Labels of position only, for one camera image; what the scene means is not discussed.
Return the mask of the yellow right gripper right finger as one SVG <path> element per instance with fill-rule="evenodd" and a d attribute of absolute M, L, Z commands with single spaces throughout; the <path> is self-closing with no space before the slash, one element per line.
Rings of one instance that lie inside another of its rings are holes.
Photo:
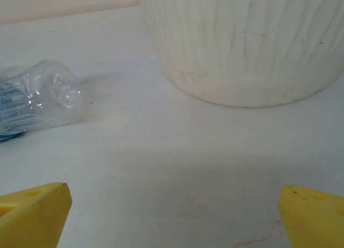
<path fill-rule="evenodd" d="M 278 210 L 292 247 L 343 247 L 343 197 L 288 185 Z"/>

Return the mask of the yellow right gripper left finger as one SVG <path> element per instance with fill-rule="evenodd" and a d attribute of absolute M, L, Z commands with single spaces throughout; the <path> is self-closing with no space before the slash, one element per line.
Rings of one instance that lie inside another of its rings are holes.
<path fill-rule="evenodd" d="M 63 182 L 2 195 L 1 247 L 57 247 L 71 204 Z"/>

